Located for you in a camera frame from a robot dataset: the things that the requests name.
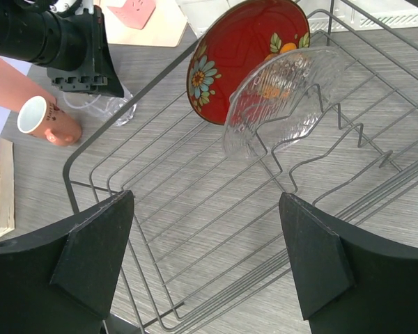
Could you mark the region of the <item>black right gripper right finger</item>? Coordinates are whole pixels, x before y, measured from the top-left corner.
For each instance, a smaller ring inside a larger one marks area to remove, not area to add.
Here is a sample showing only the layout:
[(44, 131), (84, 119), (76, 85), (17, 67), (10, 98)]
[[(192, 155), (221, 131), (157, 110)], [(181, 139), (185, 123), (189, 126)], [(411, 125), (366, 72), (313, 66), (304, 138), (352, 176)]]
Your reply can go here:
[(418, 248), (333, 217), (292, 193), (279, 213), (312, 333), (418, 333)]

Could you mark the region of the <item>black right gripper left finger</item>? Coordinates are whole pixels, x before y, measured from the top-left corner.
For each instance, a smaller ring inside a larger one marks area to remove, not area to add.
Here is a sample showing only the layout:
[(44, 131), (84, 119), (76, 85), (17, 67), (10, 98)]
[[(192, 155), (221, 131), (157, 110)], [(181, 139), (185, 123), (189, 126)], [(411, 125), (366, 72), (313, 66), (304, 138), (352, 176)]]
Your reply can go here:
[(99, 333), (108, 318), (134, 215), (121, 191), (0, 242), (0, 333)]

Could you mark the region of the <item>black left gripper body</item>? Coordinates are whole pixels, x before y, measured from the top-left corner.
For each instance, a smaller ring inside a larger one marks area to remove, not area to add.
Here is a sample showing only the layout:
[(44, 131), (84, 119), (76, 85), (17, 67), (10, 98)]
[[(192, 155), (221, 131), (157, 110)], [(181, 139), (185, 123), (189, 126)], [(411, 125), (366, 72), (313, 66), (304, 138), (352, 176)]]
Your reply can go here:
[(59, 52), (47, 66), (52, 85), (67, 93), (124, 96), (109, 53), (101, 8), (94, 5), (93, 10), (84, 9), (82, 14), (58, 22)]

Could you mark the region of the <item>pink ceramic mug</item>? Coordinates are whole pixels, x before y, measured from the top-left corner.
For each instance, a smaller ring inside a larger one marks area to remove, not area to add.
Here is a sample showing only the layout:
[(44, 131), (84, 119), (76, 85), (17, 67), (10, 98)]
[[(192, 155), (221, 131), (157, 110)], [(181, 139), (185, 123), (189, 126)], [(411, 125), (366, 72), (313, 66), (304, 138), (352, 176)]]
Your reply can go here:
[(17, 128), (23, 134), (41, 138), (57, 146), (70, 146), (82, 137), (80, 124), (42, 96), (27, 100), (17, 117)]

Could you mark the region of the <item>pink plastic tumbler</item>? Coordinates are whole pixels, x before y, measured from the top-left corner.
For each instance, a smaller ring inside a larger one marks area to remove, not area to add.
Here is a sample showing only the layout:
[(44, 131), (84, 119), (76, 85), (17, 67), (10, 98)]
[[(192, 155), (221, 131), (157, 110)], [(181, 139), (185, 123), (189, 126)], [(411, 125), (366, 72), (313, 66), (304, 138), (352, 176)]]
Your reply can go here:
[(35, 96), (57, 103), (55, 96), (0, 58), (0, 107), (18, 113), (26, 101)]

